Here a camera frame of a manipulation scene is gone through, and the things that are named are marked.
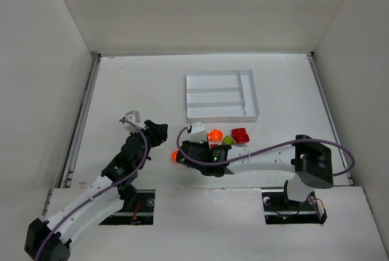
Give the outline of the orange round lego piece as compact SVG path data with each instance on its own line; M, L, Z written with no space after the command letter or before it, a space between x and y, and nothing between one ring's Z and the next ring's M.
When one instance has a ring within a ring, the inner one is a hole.
M182 162L182 155L179 150L176 150L172 153L171 159L175 164L181 163Z

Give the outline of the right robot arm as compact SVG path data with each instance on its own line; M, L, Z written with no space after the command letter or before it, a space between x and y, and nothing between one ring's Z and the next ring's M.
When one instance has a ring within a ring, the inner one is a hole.
M178 146L176 162L217 178L246 172L286 172L284 200L302 203L316 189L334 186L331 149L306 135L264 152L248 147L218 145L186 140Z

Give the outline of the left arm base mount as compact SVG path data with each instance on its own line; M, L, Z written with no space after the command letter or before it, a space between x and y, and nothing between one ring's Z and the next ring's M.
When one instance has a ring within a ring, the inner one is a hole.
M100 226L145 226L154 222L155 190L139 190L134 203L110 215Z

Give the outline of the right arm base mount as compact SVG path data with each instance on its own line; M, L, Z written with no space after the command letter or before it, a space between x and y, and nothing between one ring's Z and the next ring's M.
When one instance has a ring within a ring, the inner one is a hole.
M281 189L263 190L263 210L266 224L320 224L328 214L323 201L312 192L303 202L286 198Z

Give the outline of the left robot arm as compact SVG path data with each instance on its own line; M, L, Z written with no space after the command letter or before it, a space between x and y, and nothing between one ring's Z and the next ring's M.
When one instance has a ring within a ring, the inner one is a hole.
M134 204L132 182L149 159L149 152L167 140L168 125L146 120L135 127L121 151L96 180L55 215L29 224L24 246L33 260L68 260L81 237L120 209Z

